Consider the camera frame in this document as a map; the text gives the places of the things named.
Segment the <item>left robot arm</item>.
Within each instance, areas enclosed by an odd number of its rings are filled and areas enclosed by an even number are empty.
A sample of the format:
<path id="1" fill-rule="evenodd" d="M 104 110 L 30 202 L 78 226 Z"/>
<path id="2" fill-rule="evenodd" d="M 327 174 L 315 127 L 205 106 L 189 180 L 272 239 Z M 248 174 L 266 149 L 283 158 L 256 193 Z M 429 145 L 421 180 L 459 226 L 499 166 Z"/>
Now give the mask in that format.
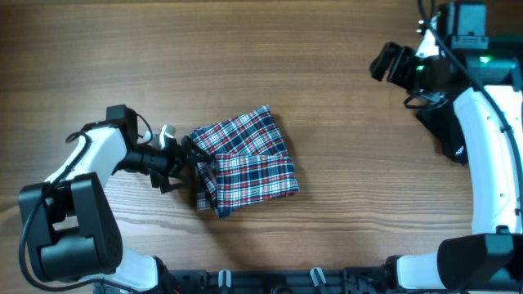
<path id="1" fill-rule="evenodd" d="M 191 184 L 185 167 L 211 156 L 188 136 L 162 130 L 159 144 L 141 136 L 143 117 L 126 105 L 110 106 L 105 120 L 85 125 L 78 142 L 45 181 L 26 185 L 18 203 L 23 222 L 18 261 L 25 280 L 46 292 L 93 285 L 99 293 L 181 293 L 182 285 L 157 256 L 126 249 L 105 195 L 118 171 L 138 172 L 165 194 Z"/>

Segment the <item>black mesh shorts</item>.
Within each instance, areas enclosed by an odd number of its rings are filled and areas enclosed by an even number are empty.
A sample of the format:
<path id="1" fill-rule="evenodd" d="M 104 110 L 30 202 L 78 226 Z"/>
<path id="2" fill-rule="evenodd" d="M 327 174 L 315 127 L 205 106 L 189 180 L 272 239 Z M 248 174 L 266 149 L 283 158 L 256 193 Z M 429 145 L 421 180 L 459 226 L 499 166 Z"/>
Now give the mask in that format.
<path id="1" fill-rule="evenodd" d="M 468 88 L 479 91 L 481 86 L 509 86 L 519 91 L 522 88 L 522 38 L 494 38 L 486 50 L 458 49 L 452 54 L 465 70 L 460 71 L 447 59 L 454 70 L 449 79 L 449 103 L 426 113 L 418 111 L 416 118 L 440 141 L 447 158 L 465 165 L 468 163 L 466 143 L 452 103 Z"/>

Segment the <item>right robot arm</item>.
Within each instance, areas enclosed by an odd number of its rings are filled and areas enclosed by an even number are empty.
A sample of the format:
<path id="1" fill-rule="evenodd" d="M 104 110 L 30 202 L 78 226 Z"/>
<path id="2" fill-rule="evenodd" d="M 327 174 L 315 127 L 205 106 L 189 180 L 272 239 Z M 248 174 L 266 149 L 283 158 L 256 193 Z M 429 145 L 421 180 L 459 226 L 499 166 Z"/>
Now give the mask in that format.
<path id="1" fill-rule="evenodd" d="M 377 292 L 522 290 L 522 41 L 488 37 L 486 12 L 482 1 L 421 8 L 419 47 L 388 42 L 369 67 L 407 91 L 405 107 L 468 165 L 473 191 L 468 236 L 355 271 Z"/>

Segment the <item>plaid sleeveless shirt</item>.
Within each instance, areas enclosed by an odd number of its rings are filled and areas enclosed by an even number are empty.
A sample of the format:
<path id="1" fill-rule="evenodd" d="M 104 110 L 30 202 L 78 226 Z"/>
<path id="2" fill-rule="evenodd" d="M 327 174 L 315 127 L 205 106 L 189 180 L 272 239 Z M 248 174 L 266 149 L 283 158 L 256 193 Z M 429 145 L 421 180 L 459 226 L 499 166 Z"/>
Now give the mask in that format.
<path id="1" fill-rule="evenodd" d="M 212 159 L 194 169 L 199 210 L 213 210 L 226 218 L 241 207 L 300 191 L 269 105 L 196 128 L 190 138 Z"/>

